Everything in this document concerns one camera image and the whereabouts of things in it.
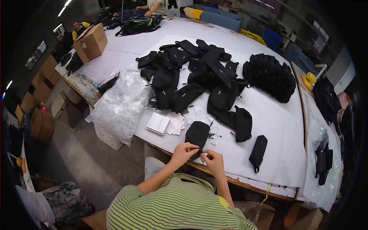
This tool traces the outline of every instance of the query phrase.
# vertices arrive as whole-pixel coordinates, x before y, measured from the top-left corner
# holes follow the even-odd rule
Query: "white table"
[[[65,68],[60,65],[55,69],[89,104],[94,105],[100,97],[97,87],[108,80],[111,72],[116,72],[119,68],[137,70],[136,57],[142,57],[151,50],[158,50],[159,46],[174,43],[176,40],[188,39],[195,44],[196,39],[203,39],[207,44],[224,47],[226,52],[233,56],[231,60],[240,63],[237,69],[240,77],[242,77],[243,64],[252,54],[273,55],[280,64],[286,62],[290,66],[290,63],[277,53],[244,35],[200,21],[184,18],[170,20],[170,18],[163,20],[160,24],[161,28],[150,33],[115,37],[119,28],[106,31],[108,43],[102,56],[91,60],[91,63],[83,65],[70,76],[65,75]],[[190,73],[187,65],[188,63],[183,66],[185,69],[180,71],[178,88],[183,86],[182,83],[186,82]],[[256,88],[245,89],[241,95],[243,98],[238,98],[235,105],[247,109],[252,115],[253,138],[246,142],[236,143],[230,134],[232,130],[214,121],[212,127],[218,127],[219,134],[223,137],[217,146],[206,143],[205,148],[224,155],[225,171],[230,171],[227,169],[231,168],[234,162],[243,162],[243,167],[238,167],[237,171],[227,173],[227,175],[247,184],[250,189],[254,187],[254,191],[265,193],[269,183],[272,183],[270,195],[282,198],[295,197],[296,187],[302,185],[305,173],[304,124],[298,89],[295,89],[290,102],[286,104],[279,103]],[[201,106],[206,110],[207,99],[208,94],[203,93],[193,104],[195,107]],[[195,115],[193,108],[190,108],[189,112],[184,116],[194,116],[196,120],[207,120],[210,123],[205,117],[206,112]],[[175,146],[184,141],[189,125],[184,120],[185,130],[182,130],[180,136],[166,134],[159,137],[145,127],[151,115],[152,111],[144,110],[135,135],[162,150],[173,152]],[[260,172],[255,174],[248,158],[258,135],[265,135],[268,138],[268,147]]]

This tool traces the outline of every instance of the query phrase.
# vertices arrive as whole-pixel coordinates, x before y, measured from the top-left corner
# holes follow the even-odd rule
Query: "yellow shirt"
[[[88,22],[82,22],[82,26],[84,26],[86,29],[90,26]],[[75,30],[73,30],[73,41],[75,41],[78,38],[78,34]]]

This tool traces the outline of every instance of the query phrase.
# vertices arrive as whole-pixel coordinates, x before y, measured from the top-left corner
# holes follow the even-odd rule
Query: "window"
[[[53,32],[56,39],[59,39],[59,37],[63,36],[65,33],[64,25],[61,23],[53,30]]]
[[[323,36],[323,38],[319,35],[316,38],[313,38],[313,42],[314,42],[313,46],[318,50],[319,53],[321,53],[321,51],[323,50],[326,44],[324,40],[327,42],[330,37],[328,36],[328,34],[326,34],[325,30],[322,29],[322,27],[316,21],[314,21],[313,27],[316,30],[318,30]]]
[[[31,57],[27,60],[25,64],[28,70],[31,70],[33,68],[33,66],[36,64],[36,62],[45,52],[46,49],[47,49],[46,43],[45,41],[42,41],[41,44],[36,48],[36,50],[33,51]]]

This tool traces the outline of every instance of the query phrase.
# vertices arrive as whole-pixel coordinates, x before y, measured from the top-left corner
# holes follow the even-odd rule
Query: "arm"
[[[136,10],[140,10],[140,9],[148,9],[148,5],[145,5],[145,6],[137,6],[135,9],[136,9]]]
[[[153,14],[153,12],[155,12],[156,10],[158,10],[158,8],[160,8],[160,6],[162,6],[162,3],[159,1],[152,9],[150,9],[149,11],[147,11],[147,13],[145,14],[146,17],[151,17],[151,15]]]
[[[75,41],[77,39],[77,32],[73,31],[72,36],[73,36],[73,41]]]
[[[231,198],[229,185],[224,171],[224,159],[222,154],[205,149],[201,153],[201,157],[217,182],[217,195],[223,197],[232,208],[235,208],[233,199]]]
[[[162,184],[170,177],[170,175],[185,164],[191,156],[198,152],[199,146],[191,143],[181,143],[176,146],[170,162],[156,175],[146,181],[140,183],[137,187],[142,191],[143,195],[159,189]]]
[[[91,24],[88,22],[82,22],[82,25],[87,29]]]

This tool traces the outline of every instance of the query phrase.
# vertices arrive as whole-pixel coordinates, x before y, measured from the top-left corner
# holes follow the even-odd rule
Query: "yellow cloth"
[[[202,12],[203,10],[193,9],[194,18],[199,20],[199,17],[201,16]]]
[[[317,78],[314,74],[312,74],[311,72],[308,72],[307,75],[302,75],[301,79],[303,80],[303,84],[305,85],[305,87],[309,90],[312,91],[313,89],[313,85],[312,83],[316,83],[317,82]]]
[[[82,26],[84,26],[86,29],[90,26],[91,24],[88,22],[82,22]],[[78,38],[78,34],[75,30],[73,30],[73,41],[76,40]]]
[[[194,19],[194,11],[193,11],[193,8],[190,8],[190,7],[184,8],[184,13],[187,16],[187,18]]]

